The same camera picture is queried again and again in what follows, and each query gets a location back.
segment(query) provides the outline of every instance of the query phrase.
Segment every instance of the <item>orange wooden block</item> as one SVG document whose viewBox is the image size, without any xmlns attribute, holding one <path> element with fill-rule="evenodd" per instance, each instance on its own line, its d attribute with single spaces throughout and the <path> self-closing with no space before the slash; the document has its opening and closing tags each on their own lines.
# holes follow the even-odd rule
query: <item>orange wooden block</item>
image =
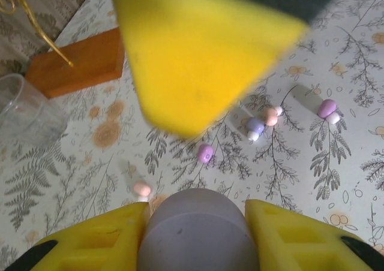
<svg viewBox="0 0 384 271">
<path fill-rule="evenodd" d="M 25 76 L 48 98 L 121 77 L 125 52 L 119 28 L 60 49 L 74 67 L 52 51 L 37 55 Z"/>
</svg>

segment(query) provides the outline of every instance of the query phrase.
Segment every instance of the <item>lavender bead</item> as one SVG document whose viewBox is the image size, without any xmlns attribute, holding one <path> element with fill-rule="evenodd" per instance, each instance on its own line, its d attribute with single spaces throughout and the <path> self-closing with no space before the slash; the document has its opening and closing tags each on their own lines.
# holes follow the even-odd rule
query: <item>lavender bead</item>
<svg viewBox="0 0 384 271">
<path fill-rule="evenodd" d="M 264 122 L 255 117 L 251 117 L 247 121 L 247 129 L 260 135 L 264 131 Z"/>
<path fill-rule="evenodd" d="M 209 144 L 201 144 L 197 152 L 197 159 L 201 163 L 208 163 L 214 154 L 214 148 Z"/>
<path fill-rule="evenodd" d="M 322 104 L 319 107 L 319 110 L 317 111 L 317 115 L 320 118 L 327 118 L 331 113 L 335 112 L 337 108 L 336 101 L 331 99 L 326 99 L 322 102 Z"/>
</svg>

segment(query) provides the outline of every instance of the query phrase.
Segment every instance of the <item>pink bead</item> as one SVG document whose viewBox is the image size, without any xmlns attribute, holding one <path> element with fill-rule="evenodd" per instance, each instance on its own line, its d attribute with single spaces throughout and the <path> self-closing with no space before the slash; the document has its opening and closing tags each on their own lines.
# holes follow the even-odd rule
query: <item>pink bead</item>
<svg viewBox="0 0 384 271">
<path fill-rule="evenodd" d="M 143 180 L 136 182 L 133 186 L 133 190 L 142 197 L 147 197 L 152 191 L 151 187 L 149 187 Z"/>
<path fill-rule="evenodd" d="M 265 125 L 274 126 L 277 123 L 277 112 L 273 108 L 267 108 L 264 111 Z"/>
<path fill-rule="evenodd" d="M 209 144 L 201 144 L 197 152 L 197 159 L 201 163 L 208 163 L 214 154 L 214 148 Z"/>
</svg>

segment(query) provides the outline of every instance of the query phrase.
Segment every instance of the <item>clear plastic cup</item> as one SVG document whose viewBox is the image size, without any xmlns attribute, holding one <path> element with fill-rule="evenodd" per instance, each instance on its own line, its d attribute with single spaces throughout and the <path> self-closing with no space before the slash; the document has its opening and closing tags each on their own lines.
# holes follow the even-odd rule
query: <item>clear plastic cup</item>
<svg viewBox="0 0 384 271">
<path fill-rule="evenodd" d="M 0 77 L 0 138 L 48 147 L 67 128 L 64 112 L 20 74 Z"/>
</svg>

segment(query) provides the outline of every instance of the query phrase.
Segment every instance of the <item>floral tablecloth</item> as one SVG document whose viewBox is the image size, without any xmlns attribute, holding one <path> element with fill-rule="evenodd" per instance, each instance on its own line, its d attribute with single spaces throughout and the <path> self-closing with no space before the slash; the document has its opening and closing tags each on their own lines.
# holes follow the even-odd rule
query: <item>floral tablecloth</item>
<svg viewBox="0 0 384 271">
<path fill-rule="evenodd" d="M 111 0 L 86 0 L 57 43 L 115 26 Z M 351 231 L 384 254 L 383 26 L 384 0 L 333 0 L 265 81 L 189 140 L 145 122 L 127 61 L 119 80 L 58 98 L 70 118 L 60 142 L 0 143 L 0 270 L 42 237 L 134 202 L 140 178 L 153 209 L 177 190 L 209 188 L 242 210 L 258 198 Z M 336 125 L 316 116 L 327 98 Z M 284 115 L 250 143 L 244 121 L 269 105 Z M 202 141 L 215 150 L 205 165 Z"/>
</svg>

